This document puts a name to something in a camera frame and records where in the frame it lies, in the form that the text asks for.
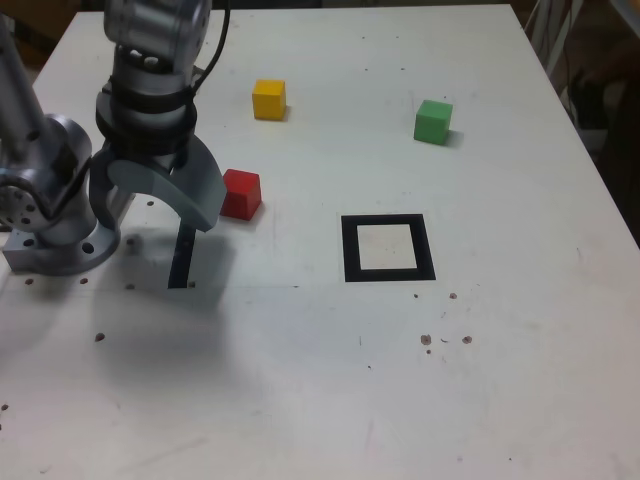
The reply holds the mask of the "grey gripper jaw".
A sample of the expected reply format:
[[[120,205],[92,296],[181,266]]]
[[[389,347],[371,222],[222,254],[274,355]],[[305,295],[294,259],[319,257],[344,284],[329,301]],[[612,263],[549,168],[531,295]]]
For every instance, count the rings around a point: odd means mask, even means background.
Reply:
[[[187,225],[207,232],[215,226],[226,197],[219,166],[196,136],[189,139],[175,159],[177,164],[170,171],[155,160],[146,164],[115,160],[107,168],[107,175],[115,186],[155,197],[170,206]]]
[[[91,158],[89,201],[98,222],[106,229],[118,232],[118,188],[108,176],[108,167],[116,159],[109,142]]]

